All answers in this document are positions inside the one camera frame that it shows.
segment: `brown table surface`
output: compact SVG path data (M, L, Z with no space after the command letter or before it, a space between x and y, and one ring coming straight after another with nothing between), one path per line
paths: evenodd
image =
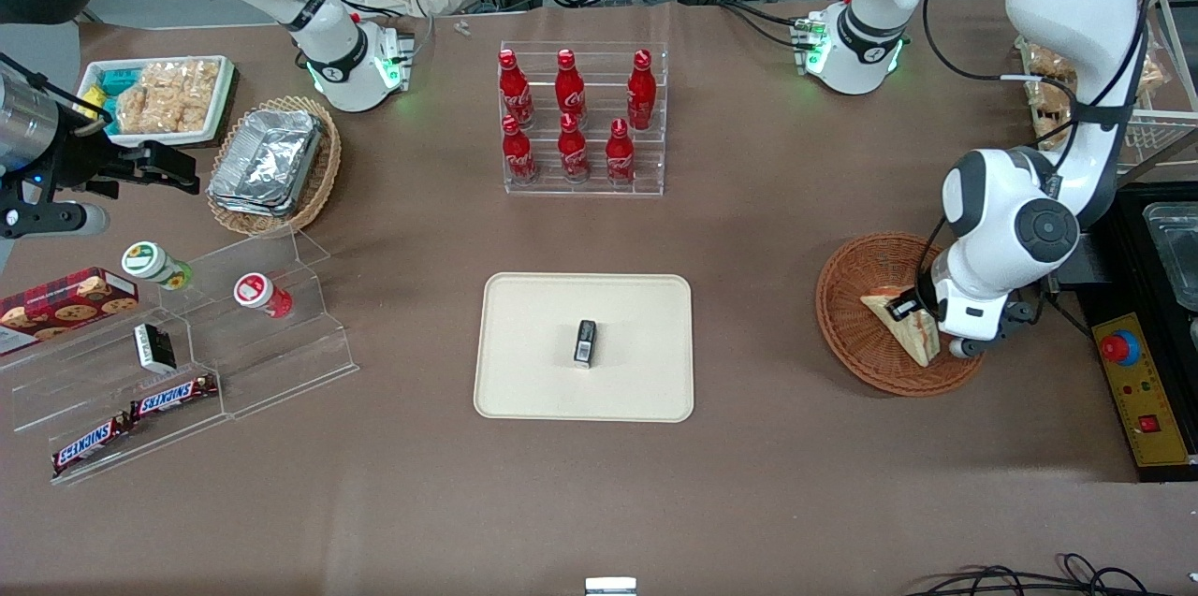
M961 66L1010 71L1002 0L934 11ZM1093 344L1059 317L928 399L865 386L819 336L824 259L858 234L928 233L961 153L1029 136L1018 84L958 79L912 32L877 92L839 96L715 7L471 17L468 38L455 20L438 22L411 92L334 113L345 159L309 231L333 254L325 294L362 369L74 487L48 484L44 439L0 429L6 592L579 594L588 576L631 574L651 595L897 595L970 564L1057 574L1066 550L1193 591L1198 488L1132 483ZM315 95L282 28L81 34L85 61L229 55L235 116ZM667 194L506 195L503 38L667 41ZM238 239L202 197L163 187L126 186L109 210L104 235L18 243L0 293L115 266L141 237L184 258ZM497 271L684 276L692 416L480 417Z

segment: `round wicker basket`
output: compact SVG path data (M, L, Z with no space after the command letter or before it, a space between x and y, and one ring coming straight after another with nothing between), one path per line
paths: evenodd
M311 162L311 170L308 173L308 182L304 182L296 211L288 217L234 212L214 204L211 197L208 199L208 207L212 209L212 213L220 222L222 227L236 233L255 235L278 229L283 224L291 224L296 230L303 229L308 224L311 224L311 221L320 213L321 207L325 207L328 194L332 194L333 180L337 179L337 169L341 165L341 137L337 132L337 126L333 124L333 118L329 118L328 110L307 97L288 96L267 100L250 112L258 109L304 110L313 114L314 118L320 118L325 124L323 134L321 136L320 144L316 146L316 156ZM225 133L224 142L220 144L220 151L217 153L216 162L212 165L212 173L216 173L220 167L220 161L229 151L229 143L232 142L237 128L242 126L242 122L249 116L250 112L237 119L237 122Z
M865 235L846 242L824 264L816 287L819 331L840 361L865 383L907 397L928 397L964 385L981 356L962 360L949 353L952 337L940 335L940 354L920 367L860 297L882 285L909 285L926 239L912 234ZM928 258L940 254L932 246Z

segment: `red button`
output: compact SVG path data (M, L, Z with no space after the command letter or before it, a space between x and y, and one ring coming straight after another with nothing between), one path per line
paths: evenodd
M1156 421L1156 416L1140 416L1139 432L1161 432L1160 421Z
M1099 342L1099 350L1102 351L1103 359L1117 363L1125 361L1131 355L1131 345L1127 345L1127 341L1114 333L1102 337L1102 341Z

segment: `clear acrylic shelf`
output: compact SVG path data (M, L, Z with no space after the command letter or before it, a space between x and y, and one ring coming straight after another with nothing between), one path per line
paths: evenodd
M525 128L532 144L533 157L540 167L540 177L527 186L516 185L507 170L507 161L500 152L503 168L503 185L509 194L587 194L657 197L665 193L666 181L666 92L670 80L670 56L665 42L527 42L504 41L501 49L516 54L520 68L528 77L532 88L533 124ZM557 136L561 132L557 95L553 80L557 78L557 52L573 49L579 73L586 82L587 158L591 161L591 179L580 185L565 181L562 158L557 152ZM611 121L628 118L628 77L633 72L633 54L637 49L653 53L653 76L658 82L658 95L653 107L653 120L646 131L630 131L634 145L634 179L631 185L613 185L607 181L606 153ZM500 119L507 110L503 96L497 92ZM500 143L503 132L497 131Z
M311 269L327 257L310 237L284 227L189 261L193 279L182 290L141 283L143 309L84 327L69 341L4 367L16 379L16 431L47 437L49 477L53 453L127 411L131 402L216 374L218 396L146 416L127 435L52 478L73 483L357 371L345 330L326 311ZM288 317L273 319L236 303L232 285L252 271L291 293ZM133 327L141 323L170 335L175 373L140 367Z

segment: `cookie box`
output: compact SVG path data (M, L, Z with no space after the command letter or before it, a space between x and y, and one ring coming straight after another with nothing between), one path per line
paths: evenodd
M138 306L138 288L93 266L0 301L0 355Z

